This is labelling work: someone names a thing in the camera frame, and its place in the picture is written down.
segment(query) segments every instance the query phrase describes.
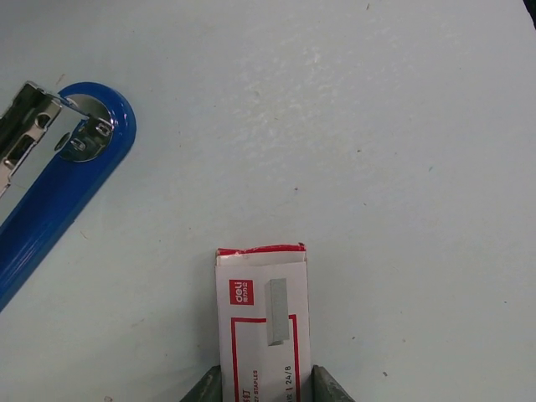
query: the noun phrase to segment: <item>red square logo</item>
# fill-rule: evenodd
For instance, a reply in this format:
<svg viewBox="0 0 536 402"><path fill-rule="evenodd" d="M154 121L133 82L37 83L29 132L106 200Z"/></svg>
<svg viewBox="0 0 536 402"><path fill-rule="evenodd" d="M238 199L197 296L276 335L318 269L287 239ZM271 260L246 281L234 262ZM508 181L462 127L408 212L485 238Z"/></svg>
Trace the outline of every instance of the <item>red square logo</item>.
<svg viewBox="0 0 536 402"><path fill-rule="evenodd" d="M229 295L231 304L253 306L253 281L251 279L229 279Z"/></svg>

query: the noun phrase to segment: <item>red line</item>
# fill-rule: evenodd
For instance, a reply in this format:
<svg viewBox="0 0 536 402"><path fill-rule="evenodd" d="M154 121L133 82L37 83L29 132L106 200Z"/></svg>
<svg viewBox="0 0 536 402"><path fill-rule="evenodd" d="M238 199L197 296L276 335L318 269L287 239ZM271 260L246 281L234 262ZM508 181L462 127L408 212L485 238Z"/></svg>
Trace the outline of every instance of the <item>red line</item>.
<svg viewBox="0 0 536 402"><path fill-rule="evenodd" d="M254 253L281 253L283 251L305 251L304 244L299 243L297 245L264 245L262 247L255 247L254 249L218 249L218 255L242 255L242 254L254 254Z"/></svg>
<svg viewBox="0 0 536 402"><path fill-rule="evenodd" d="M236 318L231 317L231 349L233 353L233 380L234 380L234 402L239 402L238 396L238 357L236 355Z"/></svg>
<svg viewBox="0 0 536 402"><path fill-rule="evenodd" d="M294 366L296 369L296 401L302 400L302 389L300 381L300 352L298 350L298 320L296 314L288 316L292 320L292 331L294 332Z"/></svg>

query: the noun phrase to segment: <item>stapler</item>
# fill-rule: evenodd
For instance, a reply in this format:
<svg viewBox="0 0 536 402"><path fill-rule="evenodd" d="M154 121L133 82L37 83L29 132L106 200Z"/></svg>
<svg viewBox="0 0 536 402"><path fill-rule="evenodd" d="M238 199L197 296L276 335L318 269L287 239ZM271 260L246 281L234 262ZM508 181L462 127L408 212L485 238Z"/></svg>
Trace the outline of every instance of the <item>stapler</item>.
<svg viewBox="0 0 536 402"><path fill-rule="evenodd" d="M0 118L0 311L97 189L136 135L131 106L107 86L58 94L26 82Z"/></svg>

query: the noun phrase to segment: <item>white table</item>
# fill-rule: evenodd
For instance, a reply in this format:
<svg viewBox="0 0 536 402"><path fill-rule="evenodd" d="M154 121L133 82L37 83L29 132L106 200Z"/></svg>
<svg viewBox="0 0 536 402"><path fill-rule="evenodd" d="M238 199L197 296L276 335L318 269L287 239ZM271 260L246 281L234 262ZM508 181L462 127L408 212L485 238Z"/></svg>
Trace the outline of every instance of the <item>white table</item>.
<svg viewBox="0 0 536 402"><path fill-rule="evenodd" d="M535 70L522 0L7 2L0 105L96 80L138 136L0 314L0 400L179 400L214 250L303 241L356 400L534 401Z"/></svg>

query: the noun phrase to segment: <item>white box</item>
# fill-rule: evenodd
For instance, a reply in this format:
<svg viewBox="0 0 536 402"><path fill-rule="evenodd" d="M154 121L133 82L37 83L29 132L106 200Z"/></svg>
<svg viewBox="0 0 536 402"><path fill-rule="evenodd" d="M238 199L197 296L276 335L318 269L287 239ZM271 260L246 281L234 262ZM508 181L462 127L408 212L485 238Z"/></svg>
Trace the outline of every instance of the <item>white box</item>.
<svg viewBox="0 0 536 402"><path fill-rule="evenodd" d="M304 245L219 249L223 402L312 400Z"/></svg>

